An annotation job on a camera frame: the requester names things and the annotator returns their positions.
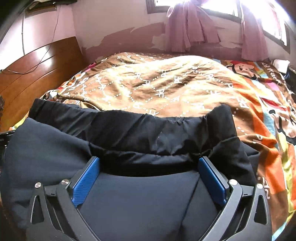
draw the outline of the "electrical cable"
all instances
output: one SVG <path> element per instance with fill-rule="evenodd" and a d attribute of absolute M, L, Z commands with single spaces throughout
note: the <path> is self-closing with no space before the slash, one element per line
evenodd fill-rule
<path fill-rule="evenodd" d="M 35 69 L 33 69 L 33 70 L 29 71 L 29 72 L 26 72 L 26 73 L 19 73 L 19 72 L 12 71 L 12 70 L 9 70 L 9 69 L 0 69 L 0 73 L 3 72 L 3 71 L 7 71 L 7 72 L 14 73 L 14 74 L 22 74 L 22 75 L 24 75 L 24 74 L 30 74 L 30 73 L 34 72 L 34 71 L 38 68 L 38 66 L 41 64 L 43 58 L 45 57 L 45 55 L 48 53 L 48 51 L 50 50 L 50 48 L 51 48 L 51 46 L 52 46 L 52 43 L 53 43 L 53 40 L 54 40 L 55 31 L 56 31 L 56 29 L 57 29 L 57 24 L 58 24 L 58 22 L 59 22 L 59 14 L 60 14 L 60 11 L 61 11 L 61 5 L 59 6 L 59 11 L 58 11 L 58 15 L 57 15 L 57 23 L 56 23 L 55 28 L 54 28 L 54 34 L 53 34 L 53 36 L 52 36 L 52 41 L 51 41 L 51 43 L 50 43 L 50 45 L 49 45 L 48 50 L 47 50 L 46 53 L 43 55 L 42 59 L 41 59 L 40 62 L 37 64 L 37 66 L 35 67 Z"/>
<path fill-rule="evenodd" d="M 24 16 L 22 17 L 22 52 L 25 54 L 25 45 L 24 45 L 24 20 L 25 20 L 25 13 Z"/>

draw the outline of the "screw head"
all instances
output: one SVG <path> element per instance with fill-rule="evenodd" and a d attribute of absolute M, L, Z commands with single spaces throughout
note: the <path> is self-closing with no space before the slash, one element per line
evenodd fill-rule
<path fill-rule="evenodd" d="M 61 181 L 62 185 L 68 185 L 69 184 L 69 180 L 68 179 L 64 179 L 63 181 Z"/>
<path fill-rule="evenodd" d="M 36 183 L 35 188 L 39 188 L 39 187 L 41 187 L 41 183 Z"/>
<path fill-rule="evenodd" d="M 261 183 L 257 183 L 256 185 L 259 189 L 262 189 L 263 188 L 263 185 Z"/>
<path fill-rule="evenodd" d="M 229 183 L 233 186 L 236 186 L 237 185 L 237 180 L 234 180 L 234 179 L 230 179 L 229 180 Z"/>

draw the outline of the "bedspread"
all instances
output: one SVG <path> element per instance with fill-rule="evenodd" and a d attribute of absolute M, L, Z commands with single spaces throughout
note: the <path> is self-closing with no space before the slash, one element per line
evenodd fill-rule
<path fill-rule="evenodd" d="M 296 209 L 296 105 L 290 94 L 268 63 L 120 53 L 43 98 L 158 117 L 201 116 L 229 105 L 241 141 L 260 151 L 258 182 L 269 201 L 275 239 Z"/>

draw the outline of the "blue plastic part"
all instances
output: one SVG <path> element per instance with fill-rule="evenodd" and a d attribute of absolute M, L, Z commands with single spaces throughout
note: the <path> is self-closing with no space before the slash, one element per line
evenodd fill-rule
<path fill-rule="evenodd" d="M 220 206 L 224 206 L 227 201 L 226 190 L 213 170 L 210 168 L 204 158 L 200 158 L 197 167 L 200 177 L 208 192 L 210 193 L 212 200 Z"/>
<path fill-rule="evenodd" d="M 100 173 L 100 159 L 95 158 L 89 167 L 85 170 L 79 181 L 73 188 L 72 202 L 75 207 L 84 203 L 90 189 Z"/>

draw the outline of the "wall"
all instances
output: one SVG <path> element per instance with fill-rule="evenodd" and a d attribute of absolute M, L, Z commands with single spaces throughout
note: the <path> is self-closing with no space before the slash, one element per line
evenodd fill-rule
<path fill-rule="evenodd" d="M 147 14 L 145 0 L 78 0 L 72 4 L 72 10 L 76 36 L 89 63 L 115 52 L 161 52 L 164 49 L 166 13 Z M 215 16 L 211 18 L 221 43 L 194 46 L 192 53 L 239 60 L 240 24 Z M 296 30 L 290 19 L 286 21 Z M 266 42 L 271 59 L 288 59 L 296 66 L 296 41 L 291 29 L 291 54 L 267 37 Z"/>
<path fill-rule="evenodd" d="M 49 44 L 59 21 L 53 41 L 75 36 L 73 13 L 71 6 L 62 5 L 60 10 L 38 14 L 24 20 L 25 54 Z M 0 69 L 5 69 L 23 56 L 22 50 L 22 16 L 16 19 L 0 44 Z"/>

